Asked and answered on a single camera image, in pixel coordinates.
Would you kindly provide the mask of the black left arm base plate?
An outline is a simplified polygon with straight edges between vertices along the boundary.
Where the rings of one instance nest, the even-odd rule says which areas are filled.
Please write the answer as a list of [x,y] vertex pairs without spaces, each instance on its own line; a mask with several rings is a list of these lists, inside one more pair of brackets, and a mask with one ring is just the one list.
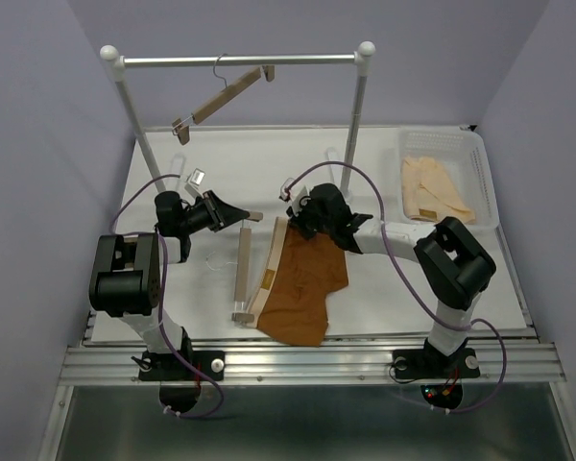
[[156,354],[144,351],[131,360],[138,367],[138,379],[144,382],[198,381],[202,373],[212,380],[222,381],[226,364],[223,351],[194,351],[190,364],[197,373],[183,365],[173,354]]

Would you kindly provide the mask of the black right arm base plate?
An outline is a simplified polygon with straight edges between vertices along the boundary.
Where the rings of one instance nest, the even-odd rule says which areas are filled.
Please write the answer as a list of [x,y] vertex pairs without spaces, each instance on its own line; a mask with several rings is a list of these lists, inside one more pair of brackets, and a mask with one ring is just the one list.
[[451,356],[436,350],[404,349],[392,353],[392,365],[399,380],[432,380],[455,377],[475,379],[481,376],[479,363],[472,348],[461,349]]

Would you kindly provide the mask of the brown boxer underwear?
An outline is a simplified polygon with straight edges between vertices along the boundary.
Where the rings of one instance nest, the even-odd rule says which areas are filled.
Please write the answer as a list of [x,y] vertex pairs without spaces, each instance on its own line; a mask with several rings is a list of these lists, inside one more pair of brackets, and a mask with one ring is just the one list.
[[325,234],[307,240],[277,217],[258,286],[242,323],[271,339],[318,347],[328,329],[326,298],[348,287],[345,252]]

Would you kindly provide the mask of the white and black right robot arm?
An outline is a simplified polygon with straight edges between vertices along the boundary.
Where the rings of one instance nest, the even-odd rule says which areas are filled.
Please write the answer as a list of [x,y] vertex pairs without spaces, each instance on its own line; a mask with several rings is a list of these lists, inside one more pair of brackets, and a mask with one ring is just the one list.
[[459,219],[445,217],[430,233],[420,235],[414,228],[353,212],[333,183],[303,188],[297,195],[284,185],[280,198],[289,204],[289,223],[307,240],[324,234],[346,252],[418,263],[437,298],[423,366],[443,375],[456,365],[456,352],[467,343],[473,308],[496,272],[492,257]]

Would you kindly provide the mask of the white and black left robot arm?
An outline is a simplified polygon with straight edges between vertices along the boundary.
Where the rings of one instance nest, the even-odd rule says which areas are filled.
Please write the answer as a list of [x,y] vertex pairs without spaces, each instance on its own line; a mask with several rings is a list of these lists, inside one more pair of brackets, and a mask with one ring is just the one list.
[[211,190],[192,204],[176,191],[161,192],[155,207],[154,231],[99,237],[88,297],[94,310],[120,320],[145,343],[146,353],[135,361],[143,373],[183,378],[193,371],[195,356],[185,329],[161,306],[170,261],[166,240],[179,242],[177,262],[184,263],[194,233],[221,231],[251,214],[225,203]]

